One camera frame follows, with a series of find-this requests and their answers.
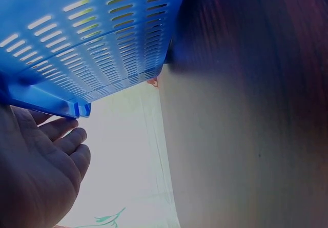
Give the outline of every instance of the hand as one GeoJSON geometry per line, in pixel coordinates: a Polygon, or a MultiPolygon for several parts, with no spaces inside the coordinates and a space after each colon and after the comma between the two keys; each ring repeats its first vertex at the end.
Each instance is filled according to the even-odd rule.
{"type": "Polygon", "coordinates": [[[90,163],[73,119],[0,105],[0,227],[54,227],[71,209],[90,163]]]}

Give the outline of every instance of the plastic basket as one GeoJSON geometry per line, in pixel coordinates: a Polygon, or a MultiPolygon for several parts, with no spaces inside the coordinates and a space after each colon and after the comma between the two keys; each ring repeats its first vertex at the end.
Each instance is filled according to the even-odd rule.
{"type": "Polygon", "coordinates": [[[0,0],[0,100],[69,117],[156,77],[182,0],[0,0]]]}

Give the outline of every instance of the white curtain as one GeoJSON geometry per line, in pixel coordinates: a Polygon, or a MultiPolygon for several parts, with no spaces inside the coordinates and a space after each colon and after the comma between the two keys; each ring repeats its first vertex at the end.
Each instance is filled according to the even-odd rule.
{"type": "Polygon", "coordinates": [[[81,119],[92,160],[67,227],[179,228],[158,88],[146,82],[81,119]]]}

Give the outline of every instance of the finger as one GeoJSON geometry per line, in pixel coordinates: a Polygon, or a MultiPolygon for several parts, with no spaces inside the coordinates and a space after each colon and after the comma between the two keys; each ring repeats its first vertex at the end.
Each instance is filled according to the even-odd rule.
{"type": "Polygon", "coordinates": [[[36,125],[34,118],[26,109],[12,107],[17,119],[20,134],[25,140],[25,145],[30,151],[37,150],[42,154],[48,154],[54,150],[54,146],[48,137],[42,133],[36,125]]]}
{"type": "Polygon", "coordinates": [[[50,114],[45,114],[45,113],[33,111],[33,110],[29,110],[29,112],[31,113],[31,115],[34,118],[34,121],[37,125],[42,124],[43,122],[45,122],[47,119],[49,119],[52,116],[50,114]]]}
{"type": "Polygon", "coordinates": [[[83,179],[91,161],[91,153],[89,147],[85,144],[80,144],[76,151],[70,155],[70,157],[79,169],[83,179]]]}
{"type": "Polygon", "coordinates": [[[55,145],[66,154],[72,154],[77,147],[87,139],[87,132],[82,128],[75,128],[65,137],[55,141],[55,145]]]}
{"type": "Polygon", "coordinates": [[[54,142],[76,127],[78,127],[78,122],[76,119],[60,118],[48,122],[39,128],[49,137],[51,141],[54,142]]]}

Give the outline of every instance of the brown surface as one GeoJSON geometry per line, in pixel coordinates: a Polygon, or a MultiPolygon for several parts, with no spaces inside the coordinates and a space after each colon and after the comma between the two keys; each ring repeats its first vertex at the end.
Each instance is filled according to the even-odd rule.
{"type": "Polygon", "coordinates": [[[185,0],[159,79],[182,228],[328,227],[327,0],[185,0]]]}

